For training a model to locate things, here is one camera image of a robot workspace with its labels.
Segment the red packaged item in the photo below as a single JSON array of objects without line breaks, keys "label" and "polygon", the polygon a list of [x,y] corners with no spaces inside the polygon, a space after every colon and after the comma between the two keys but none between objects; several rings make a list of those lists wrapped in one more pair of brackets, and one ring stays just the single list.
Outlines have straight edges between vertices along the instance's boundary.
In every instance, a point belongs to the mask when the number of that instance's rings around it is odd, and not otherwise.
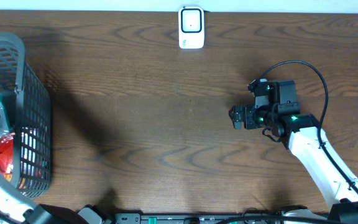
[{"label": "red packaged item", "polygon": [[0,138],[0,174],[10,182],[13,173],[14,133]]}]

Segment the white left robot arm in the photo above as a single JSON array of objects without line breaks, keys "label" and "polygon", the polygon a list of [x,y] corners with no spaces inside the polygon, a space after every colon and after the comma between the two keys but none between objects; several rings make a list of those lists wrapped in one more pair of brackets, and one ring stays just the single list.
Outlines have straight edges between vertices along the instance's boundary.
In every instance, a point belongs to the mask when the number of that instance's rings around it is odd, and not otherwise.
[{"label": "white left robot arm", "polygon": [[37,204],[0,174],[0,220],[6,223],[83,223],[74,211]]}]

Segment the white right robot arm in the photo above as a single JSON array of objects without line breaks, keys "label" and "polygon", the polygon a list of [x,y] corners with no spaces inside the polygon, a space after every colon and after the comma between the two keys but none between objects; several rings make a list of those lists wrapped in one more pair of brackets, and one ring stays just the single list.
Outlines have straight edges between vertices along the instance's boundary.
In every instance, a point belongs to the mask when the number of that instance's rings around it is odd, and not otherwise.
[{"label": "white right robot arm", "polygon": [[305,167],[329,208],[346,204],[358,214],[358,177],[329,142],[312,114],[301,114],[298,105],[234,105],[229,117],[235,129],[270,131],[268,138],[282,143]]}]

